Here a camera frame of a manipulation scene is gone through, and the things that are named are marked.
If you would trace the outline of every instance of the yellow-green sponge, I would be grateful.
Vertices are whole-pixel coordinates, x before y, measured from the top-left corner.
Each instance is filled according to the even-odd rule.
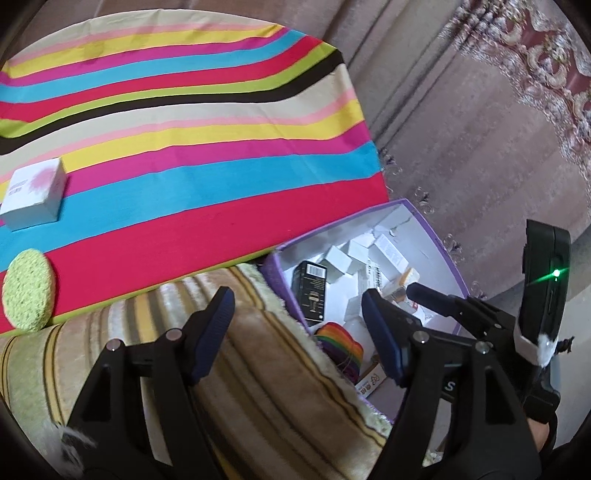
[[[55,290],[56,278],[45,255],[25,250],[10,262],[4,277],[4,315],[15,328],[41,330],[51,318]]]

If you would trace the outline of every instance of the barcode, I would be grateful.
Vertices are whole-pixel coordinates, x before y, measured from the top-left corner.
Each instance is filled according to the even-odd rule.
[[[326,269],[315,265],[308,264],[306,267],[306,273],[308,275],[314,275],[315,277],[326,278]]]

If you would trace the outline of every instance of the metal bolt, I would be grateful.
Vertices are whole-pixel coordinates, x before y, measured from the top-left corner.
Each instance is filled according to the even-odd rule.
[[[121,340],[119,340],[118,338],[112,338],[111,340],[109,340],[107,342],[107,344],[105,346],[107,347],[107,350],[110,350],[111,352],[114,352],[121,345],[123,345],[123,342]]]
[[[476,348],[476,351],[482,355],[486,355],[491,351],[491,347],[489,347],[485,342],[476,342],[474,347]]]
[[[183,331],[178,328],[171,328],[168,332],[166,332],[167,340],[171,342],[176,342],[183,336]]]
[[[422,330],[417,330],[413,333],[413,338],[419,343],[427,343],[429,341],[429,334]]]

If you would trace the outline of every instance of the plush striped blanket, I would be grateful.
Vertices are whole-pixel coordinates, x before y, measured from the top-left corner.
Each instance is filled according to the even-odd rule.
[[[58,319],[387,200],[340,53],[211,12],[95,18],[11,59],[0,199],[16,168],[53,157],[69,172],[60,219],[0,225],[0,282],[23,249],[46,253]]]
[[[109,338],[154,340],[202,309],[220,285],[236,314],[211,374],[195,389],[230,479],[365,479],[390,431],[364,403],[251,265],[168,283],[33,335],[0,339],[0,389],[33,444],[43,425],[64,423]],[[169,462],[149,384],[144,385],[155,457]]]

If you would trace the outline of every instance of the pink flower print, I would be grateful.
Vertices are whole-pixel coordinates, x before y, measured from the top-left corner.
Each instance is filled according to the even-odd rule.
[[[53,180],[53,168],[44,168],[37,172],[29,184],[29,192],[48,189]]]

